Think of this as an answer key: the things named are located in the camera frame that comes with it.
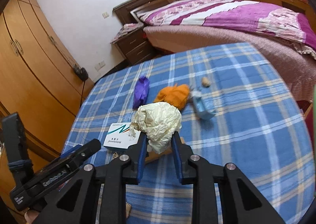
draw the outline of orange cloth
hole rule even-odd
[[[165,87],[159,91],[156,96],[154,103],[156,102],[167,102],[179,110],[183,109],[190,93],[190,88],[186,84],[180,86],[175,85],[174,87]]]

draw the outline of pink bed skirt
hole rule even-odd
[[[271,62],[296,101],[312,102],[316,61],[272,39],[236,30],[202,26],[148,26],[144,31],[154,47],[174,53],[211,45],[248,42]]]

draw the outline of hand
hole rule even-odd
[[[24,218],[28,224],[32,224],[32,222],[36,219],[36,217],[39,215],[39,212],[34,210],[28,210],[24,214]]]

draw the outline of blue plaid tablecloth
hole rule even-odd
[[[94,138],[103,144],[111,123],[131,121],[133,91],[141,75],[150,80],[147,103],[166,86],[200,88],[217,115],[200,120],[187,103],[180,136],[210,163],[235,163],[287,224],[298,222],[314,195],[311,142],[285,83],[248,43],[163,56],[100,79],[83,103],[64,151]],[[209,88],[201,86],[204,76],[211,81]],[[88,162],[107,164],[112,155],[102,147]],[[126,199],[132,205],[127,223],[191,223],[192,186],[179,184],[172,155],[147,164],[141,183],[127,186]]]

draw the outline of metal screw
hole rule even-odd
[[[226,168],[229,169],[229,170],[234,170],[234,169],[236,169],[236,165],[233,164],[233,163],[228,163],[228,164],[226,165]]]
[[[127,154],[122,154],[119,159],[123,162],[127,161],[130,157]]]
[[[90,170],[93,169],[93,165],[92,165],[92,164],[86,164],[86,165],[83,167],[83,169],[84,169],[85,171],[90,171]]]
[[[200,157],[197,155],[197,154],[193,154],[193,155],[191,155],[190,156],[190,159],[192,160],[192,161],[198,161],[199,159],[200,159]]]

